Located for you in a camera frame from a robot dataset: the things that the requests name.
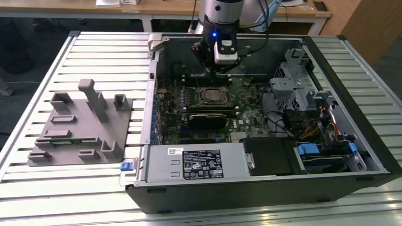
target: orange wire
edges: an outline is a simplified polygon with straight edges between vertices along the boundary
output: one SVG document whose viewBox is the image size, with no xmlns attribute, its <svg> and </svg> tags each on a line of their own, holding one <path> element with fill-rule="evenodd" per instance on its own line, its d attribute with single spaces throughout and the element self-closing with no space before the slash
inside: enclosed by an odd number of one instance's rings
<svg viewBox="0 0 402 226">
<path fill-rule="evenodd" d="M 305 133 L 307 130 L 308 130 L 308 124 L 309 124 L 311 121 L 315 121 L 315 119 L 309 119 L 309 120 L 307 121 L 304 133 Z"/>
</svg>

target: aluminum extrusion table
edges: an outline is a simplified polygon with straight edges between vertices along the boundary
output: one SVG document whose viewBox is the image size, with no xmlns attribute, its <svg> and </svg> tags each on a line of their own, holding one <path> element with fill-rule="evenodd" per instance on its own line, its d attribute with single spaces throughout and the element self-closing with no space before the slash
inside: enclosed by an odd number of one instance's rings
<svg viewBox="0 0 402 226">
<path fill-rule="evenodd" d="M 118 185 L 118 164 L 27 167 L 54 91 L 71 98 L 79 79 L 93 79 L 104 97 L 134 100 L 125 157 L 138 152 L 149 68 L 148 33 L 81 32 L 67 37 L 0 152 L 0 221 L 6 225 L 400 225 L 402 178 L 336 202 L 146 215 Z M 313 37 L 333 71 L 393 157 L 402 163 L 402 103 L 347 41 Z M 316 72 L 321 87 L 325 81 Z"/>
</svg>

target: blue clip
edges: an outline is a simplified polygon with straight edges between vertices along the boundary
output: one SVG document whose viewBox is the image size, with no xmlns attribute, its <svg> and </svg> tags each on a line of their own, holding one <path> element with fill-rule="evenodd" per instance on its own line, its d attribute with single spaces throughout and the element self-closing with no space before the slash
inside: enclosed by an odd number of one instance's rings
<svg viewBox="0 0 402 226">
<path fill-rule="evenodd" d="M 132 171 L 133 163 L 132 162 L 121 162 L 120 163 L 120 171 Z"/>
<path fill-rule="evenodd" d="M 319 154 L 319 149 L 316 147 L 316 144 L 300 144 L 296 147 L 296 151 L 299 152 L 299 155 Z"/>
<path fill-rule="evenodd" d="M 348 148 L 349 148 L 351 152 L 353 152 L 353 153 L 357 151 L 357 147 L 353 143 L 348 143 Z"/>
</svg>

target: wooden desk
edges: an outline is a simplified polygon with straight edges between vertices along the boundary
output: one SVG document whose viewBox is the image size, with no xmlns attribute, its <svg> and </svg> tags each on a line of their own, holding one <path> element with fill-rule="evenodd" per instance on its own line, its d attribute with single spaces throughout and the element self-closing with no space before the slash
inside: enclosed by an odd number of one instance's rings
<svg viewBox="0 0 402 226">
<path fill-rule="evenodd" d="M 96 0 L 0 0 L 0 16 L 42 18 L 140 19 L 144 32 L 152 32 L 152 19 L 189 20 L 192 0 L 141 0 L 137 5 L 94 8 Z M 329 12 L 317 11 L 312 0 L 303 7 L 278 8 L 273 22 L 312 23 L 309 35 L 317 35 Z"/>
</svg>

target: barcode label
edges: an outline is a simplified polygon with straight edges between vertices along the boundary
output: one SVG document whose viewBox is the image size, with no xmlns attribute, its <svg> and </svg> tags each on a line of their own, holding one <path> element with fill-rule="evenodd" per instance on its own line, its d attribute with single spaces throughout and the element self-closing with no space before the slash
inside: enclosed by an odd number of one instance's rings
<svg viewBox="0 0 402 226">
<path fill-rule="evenodd" d="M 181 154 L 182 153 L 181 147 L 168 147 L 168 154 Z"/>
</svg>

